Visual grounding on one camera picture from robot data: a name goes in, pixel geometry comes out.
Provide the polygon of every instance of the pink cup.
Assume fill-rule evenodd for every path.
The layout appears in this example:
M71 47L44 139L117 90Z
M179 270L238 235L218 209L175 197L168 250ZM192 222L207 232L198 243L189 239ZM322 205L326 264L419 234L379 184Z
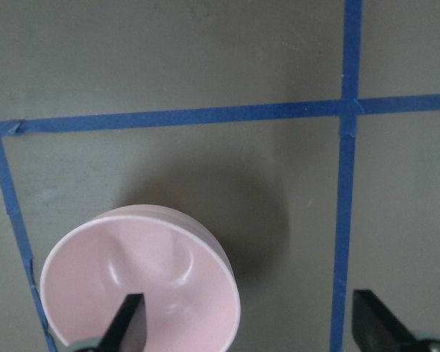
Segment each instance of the pink cup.
M40 295L65 345L102 337L128 293L145 295L145 352L225 351L235 338L240 299L230 262L184 213L109 211L68 233L45 261Z

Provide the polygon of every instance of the pink bowl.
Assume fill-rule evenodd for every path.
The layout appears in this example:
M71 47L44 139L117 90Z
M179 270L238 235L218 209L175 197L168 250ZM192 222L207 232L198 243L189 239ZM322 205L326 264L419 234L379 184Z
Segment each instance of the pink bowl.
M184 213L109 211L68 233L45 261L40 295L66 345L102 337L128 293L145 295L146 352L225 351L235 338L240 299L230 263Z

